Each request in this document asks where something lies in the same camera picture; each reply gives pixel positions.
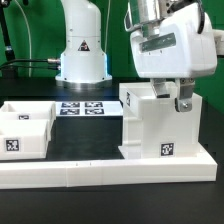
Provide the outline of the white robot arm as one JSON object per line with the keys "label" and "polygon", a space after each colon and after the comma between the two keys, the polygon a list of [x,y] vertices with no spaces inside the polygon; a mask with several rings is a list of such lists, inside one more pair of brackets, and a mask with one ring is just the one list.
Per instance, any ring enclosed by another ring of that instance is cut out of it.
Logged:
{"label": "white robot arm", "polygon": [[[81,88],[109,81],[98,7],[88,0],[61,3],[66,48],[57,82]],[[201,0],[128,0],[124,26],[138,76],[151,81],[158,98],[169,95],[165,82],[175,80],[177,110],[191,110],[194,79],[212,75],[217,66],[214,31]]]}

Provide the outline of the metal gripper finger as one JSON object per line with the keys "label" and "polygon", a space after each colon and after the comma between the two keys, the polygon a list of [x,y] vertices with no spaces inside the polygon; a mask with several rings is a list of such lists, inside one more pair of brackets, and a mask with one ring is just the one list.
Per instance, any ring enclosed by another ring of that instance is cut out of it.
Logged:
{"label": "metal gripper finger", "polygon": [[176,110],[178,112],[191,111],[195,80],[193,78],[179,78],[175,80],[175,84],[177,87]]}
{"label": "metal gripper finger", "polygon": [[157,98],[169,98],[165,79],[151,79],[151,86]]}

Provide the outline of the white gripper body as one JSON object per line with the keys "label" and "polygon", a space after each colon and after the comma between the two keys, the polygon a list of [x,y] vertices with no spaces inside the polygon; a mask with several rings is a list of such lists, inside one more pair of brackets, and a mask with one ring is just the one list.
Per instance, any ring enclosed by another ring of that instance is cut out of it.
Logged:
{"label": "white gripper body", "polygon": [[197,78],[212,75],[217,56],[212,26],[198,34],[197,14],[174,15],[160,26],[160,36],[147,41],[139,30],[130,36],[135,69],[141,78]]}

